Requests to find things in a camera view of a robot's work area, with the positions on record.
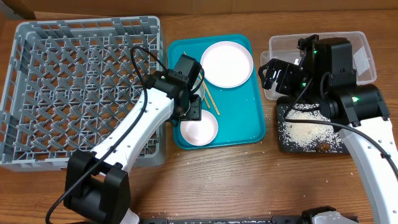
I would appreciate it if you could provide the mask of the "small pink bowl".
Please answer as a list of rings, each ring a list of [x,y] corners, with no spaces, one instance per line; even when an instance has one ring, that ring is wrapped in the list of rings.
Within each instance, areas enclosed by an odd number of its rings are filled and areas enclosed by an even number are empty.
[[[184,140],[194,146],[205,146],[218,134],[218,122],[207,110],[201,111],[200,121],[182,121],[180,132]]]

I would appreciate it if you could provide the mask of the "large pink plate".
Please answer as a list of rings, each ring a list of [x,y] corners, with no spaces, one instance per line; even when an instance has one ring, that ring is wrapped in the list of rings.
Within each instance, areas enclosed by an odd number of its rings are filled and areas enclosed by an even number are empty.
[[[241,44],[221,41],[209,46],[200,61],[205,79],[220,88],[243,85],[254,70],[250,52]]]

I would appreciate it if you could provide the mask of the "pile of white rice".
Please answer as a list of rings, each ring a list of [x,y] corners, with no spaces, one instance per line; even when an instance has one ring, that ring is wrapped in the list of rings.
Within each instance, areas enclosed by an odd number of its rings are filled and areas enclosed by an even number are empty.
[[[290,123],[283,120],[288,105],[278,107],[278,131],[281,150],[284,152],[325,152],[339,153],[345,150],[344,144],[333,126],[312,123]],[[287,119],[327,121],[317,104],[296,104],[289,111]]]

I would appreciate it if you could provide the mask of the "brown food scrap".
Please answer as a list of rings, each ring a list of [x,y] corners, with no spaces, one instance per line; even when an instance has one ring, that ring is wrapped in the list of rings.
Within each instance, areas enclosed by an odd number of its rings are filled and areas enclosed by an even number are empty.
[[[327,142],[321,142],[317,145],[317,152],[328,152],[331,149],[331,144]]]

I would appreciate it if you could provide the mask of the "grey bowl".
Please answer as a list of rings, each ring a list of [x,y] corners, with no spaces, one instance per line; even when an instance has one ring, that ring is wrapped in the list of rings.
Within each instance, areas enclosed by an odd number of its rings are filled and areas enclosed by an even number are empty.
[[[193,85],[193,88],[192,88],[193,90],[200,84],[200,81],[201,80],[199,78],[196,79],[196,81]],[[203,83],[202,83],[200,85],[200,87],[196,90],[196,92],[194,92],[194,95],[198,95],[201,98],[201,100],[203,101],[205,92],[206,92],[205,87],[203,86]]]

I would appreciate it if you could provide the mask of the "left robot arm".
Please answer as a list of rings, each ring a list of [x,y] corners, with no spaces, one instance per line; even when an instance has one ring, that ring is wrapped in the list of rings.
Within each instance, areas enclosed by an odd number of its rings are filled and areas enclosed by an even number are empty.
[[[66,208],[95,223],[139,223],[130,209],[129,173],[150,137],[166,121],[201,120],[197,95],[200,63],[181,55],[173,69],[156,71],[121,123],[90,152],[75,151],[68,160]]]

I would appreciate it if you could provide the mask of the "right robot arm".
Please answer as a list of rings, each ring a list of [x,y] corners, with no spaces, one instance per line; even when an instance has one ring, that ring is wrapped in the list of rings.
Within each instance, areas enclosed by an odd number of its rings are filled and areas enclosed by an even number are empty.
[[[297,103],[315,103],[354,160],[371,205],[375,223],[397,223],[397,146],[390,112],[373,84],[357,83],[358,66],[346,37],[299,38],[298,64],[272,58],[258,70],[262,87],[290,101],[282,121]]]

